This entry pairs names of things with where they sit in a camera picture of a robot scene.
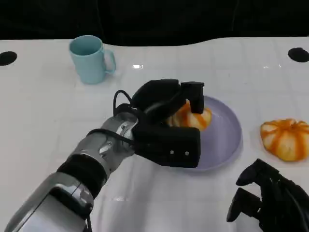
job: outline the lavender plate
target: lavender plate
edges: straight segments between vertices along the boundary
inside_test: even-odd
[[[204,96],[204,105],[212,111],[212,119],[201,132],[201,156],[193,171],[218,168],[236,158],[242,148],[241,126],[234,112],[221,101],[207,96]]]

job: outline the black hole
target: black hole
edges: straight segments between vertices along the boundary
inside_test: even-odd
[[[17,59],[15,52],[2,52],[0,54],[0,66],[12,64]]]
[[[309,61],[309,53],[301,47],[292,48],[288,52],[288,56],[292,60],[294,60],[296,62],[300,62],[300,63],[304,63],[304,62]]]

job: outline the black curtain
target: black curtain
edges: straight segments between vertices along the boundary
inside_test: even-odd
[[[308,0],[0,0],[0,39],[92,34],[124,46],[307,36]]]

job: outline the light blue mug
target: light blue mug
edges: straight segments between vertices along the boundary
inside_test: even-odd
[[[97,84],[104,80],[107,73],[113,74],[116,70],[115,57],[112,51],[103,49],[103,42],[96,36],[83,35],[71,41],[70,54],[75,69],[81,81],[85,84]],[[109,55],[112,69],[106,69],[104,55]]]

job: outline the silver robot arm segment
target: silver robot arm segment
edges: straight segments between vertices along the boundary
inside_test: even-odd
[[[120,113],[101,128],[133,140],[131,130],[136,124],[135,116]],[[104,133],[86,136],[15,213],[5,232],[87,231],[86,219],[98,192],[122,160],[133,154],[129,144]]]

